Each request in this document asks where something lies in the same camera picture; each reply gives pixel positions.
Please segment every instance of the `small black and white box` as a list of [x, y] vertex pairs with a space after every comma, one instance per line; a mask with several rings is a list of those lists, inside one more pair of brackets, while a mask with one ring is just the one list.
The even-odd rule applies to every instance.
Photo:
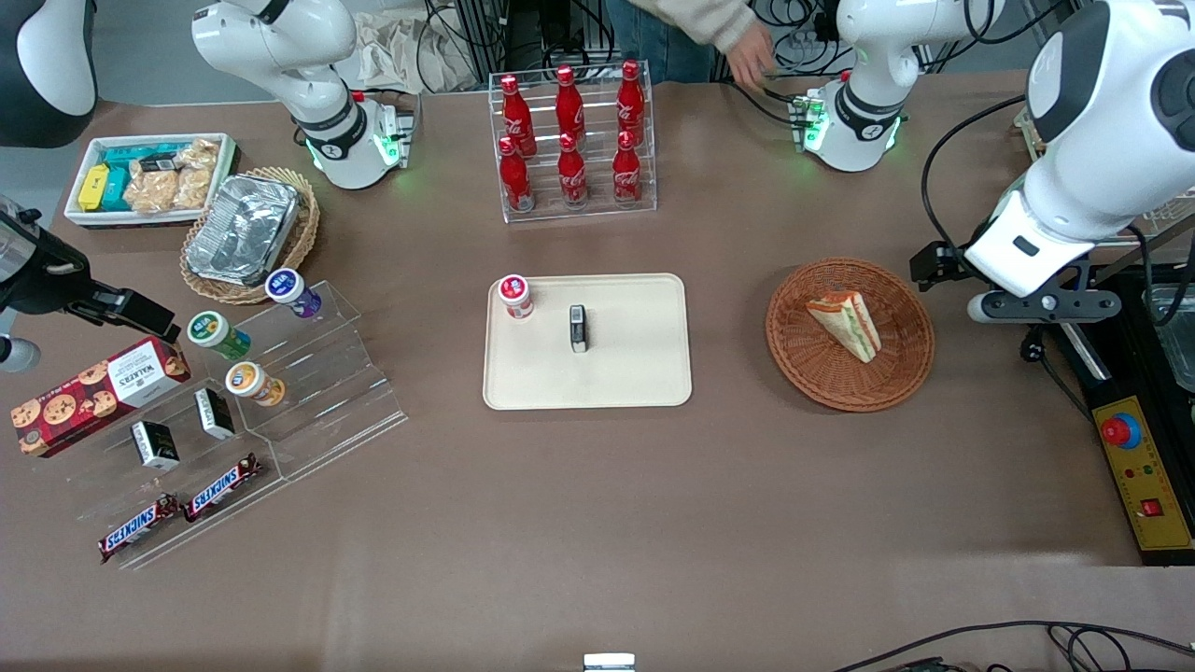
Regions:
[[574, 353], [583, 353], [589, 349], [588, 329], [586, 325], [586, 307], [581, 305], [569, 307], [569, 341], [572, 343]]
[[228, 402], [216, 392], [203, 387], [195, 392], [195, 408], [200, 411], [200, 424], [203, 430], [220, 439], [232, 439], [237, 427], [232, 423], [232, 411]]
[[178, 466], [178, 450], [174, 448], [170, 427], [142, 420], [133, 426], [133, 442], [141, 454], [142, 465], [163, 471]]

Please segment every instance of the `bottle cap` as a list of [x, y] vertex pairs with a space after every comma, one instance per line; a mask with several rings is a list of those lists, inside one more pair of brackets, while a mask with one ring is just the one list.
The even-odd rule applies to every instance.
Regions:
[[529, 292], [527, 279], [521, 275], [511, 274], [498, 281], [498, 295], [503, 304], [517, 306], [527, 300]]
[[251, 361], [243, 361], [225, 374], [225, 387], [238, 397], [252, 397], [265, 386], [265, 372]]
[[215, 311], [203, 311], [191, 318], [186, 337], [201, 348], [208, 348], [228, 336], [228, 320]]
[[302, 276], [290, 268], [280, 268], [265, 279], [265, 295], [280, 304], [289, 304], [307, 288]]

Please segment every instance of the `acrylic bottle rack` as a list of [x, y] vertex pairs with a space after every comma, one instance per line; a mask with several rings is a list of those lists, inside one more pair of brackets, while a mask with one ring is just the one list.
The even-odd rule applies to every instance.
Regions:
[[[618, 151], [618, 111], [615, 100], [623, 84], [621, 69], [609, 65], [574, 66], [577, 90], [586, 110], [586, 145], [581, 155], [586, 160], [589, 184], [589, 203], [581, 210], [564, 207], [560, 194], [560, 173], [556, 164], [560, 158], [560, 126], [556, 121], [556, 71], [539, 69], [490, 75], [490, 126], [494, 132], [495, 181], [498, 187], [498, 203], [507, 224], [558, 218], [575, 218], [598, 214], [614, 214], [656, 209], [656, 133], [651, 105], [651, 78], [648, 62], [639, 61], [639, 86], [643, 88], [643, 145], [639, 154], [639, 181], [643, 196], [631, 208], [614, 203], [614, 176], [612, 164]], [[502, 117], [502, 77], [513, 74], [519, 79], [520, 93], [531, 108], [532, 127], [535, 132], [537, 153], [527, 158], [527, 176], [535, 195], [535, 208], [527, 213], [510, 209], [502, 193], [502, 181], [497, 179], [498, 139], [505, 135]]]
[[[61, 454], [37, 460], [37, 477], [63, 479], [72, 509], [94, 530], [79, 543], [94, 550], [98, 539], [161, 493], [190, 501], [255, 453], [263, 470], [209, 514], [196, 523], [186, 523], [182, 514], [164, 520], [111, 561], [121, 568], [143, 567], [406, 420], [361, 341], [360, 313], [330, 283], [313, 289], [324, 304], [312, 319], [274, 305], [238, 325], [252, 338], [246, 359], [286, 383], [287, 395], [278, 405], [264, 408], [232, 396], [223, 390], [223, 375], [233, 362], [212, 350], [189, 348], [190, 380]], [[234, 436], [220, 440], [201, 428], [194, 396], [202, 387], [228, 401]], [[140, 464], [129, 428], [141, 420], [170, 427], [182, 464], [167, 472]], [[98, 561], [99, 551], [94, 552]]]

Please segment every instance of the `snickers bar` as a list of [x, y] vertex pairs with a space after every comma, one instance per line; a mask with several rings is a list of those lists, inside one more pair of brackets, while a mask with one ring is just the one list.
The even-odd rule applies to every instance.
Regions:
[[163, 493], [158, 497], [158, 501], [99, 540], [99, 563], [108, 562], [117, 551], [135, 542], [153, 529], [154, 525], [182, 511], [182, 508], [183, 505], [178, 502], [178, 497]]
[[216, 502], [228, 496], [228, 493], [239, 488], [241, 483], [249, 481], [250, 476], [261, 470], [262, 465], [258, 464], [257, 457], [253, 453], [249, 453], [232, 469], [226, 471], [223, 476], [216, 478], [202, 493], [195, 495], [195, 499], [186, 502], [183, 517], [186, 518], [188, 523], [195, 523], [201, 515], [210, 511]]

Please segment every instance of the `red glass bottle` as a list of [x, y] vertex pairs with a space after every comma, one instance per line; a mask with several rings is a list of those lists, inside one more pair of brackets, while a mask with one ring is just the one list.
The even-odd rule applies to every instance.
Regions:
[[643, 87], [639, 62], [623, 61], [623, 85], [618, 87], [618, 129], [635, 134], [635, 146], [643, 145]]
[[586, 148], [586, 109], [577, 91], [572, 66], [563, 65], [556, 68], [556, 79], [560, 88], [556, 92], [556, 121], [560, 133], [568, 133], [577, 141], [577, 151]]
[[535, 129], [531, 123], [531, 108], [519, 93], [519, 80], [513, 74], [502, 75], [502, 117], [507, 122], [507, 135], [515, 141], [523, 157], [535, 155]]
[[577, 141], [570, 133], [560, 134], [560, 191], [564, 194], [564, 207], [580, 210], [589, 202], [589, 187], [586, 184], [586, 160], [577, 152]]
[[502, 178], [502, 190], [507, 194], [507, 203], [516, 213], [527, 213], [535, 207], [535, 196], [531, 191], [527, 178], [527, 163], [519, 155], [515, 141], [509, 135], [498, 140], [498, 176]]
[[624, 130], [618, 134], [618, 152], [614, 154], [614, 203], [633, 208], [643, 191], [639, 189], [639, 155], [635, 153], [635, 134]]

